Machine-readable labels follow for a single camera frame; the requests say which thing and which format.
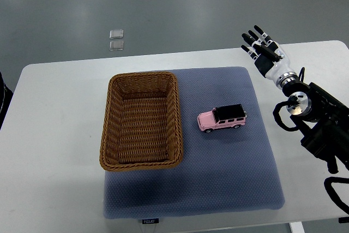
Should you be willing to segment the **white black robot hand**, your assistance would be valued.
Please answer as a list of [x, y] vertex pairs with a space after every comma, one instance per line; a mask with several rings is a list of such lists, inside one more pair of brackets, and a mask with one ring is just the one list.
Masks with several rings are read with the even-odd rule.
[[282, 89], [287, 83], [298, 79], [290, 67], [290, 59], [279, 43], [255, 25], [254, 30], [243, 33], [245, 44], [241, 48], [251, 57], [260, 74]]

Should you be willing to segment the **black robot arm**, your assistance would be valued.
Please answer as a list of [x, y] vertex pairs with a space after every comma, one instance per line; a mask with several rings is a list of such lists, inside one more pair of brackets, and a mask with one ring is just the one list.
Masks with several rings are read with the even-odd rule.
[[282, 127], [303, 134], [301, 145], [327, 163], [331, 174], [338, 173], [337, 160], [348, 168], [348, 107], [315, 83], [294, 80], [284, 84], [288, 111], [295, 126]]

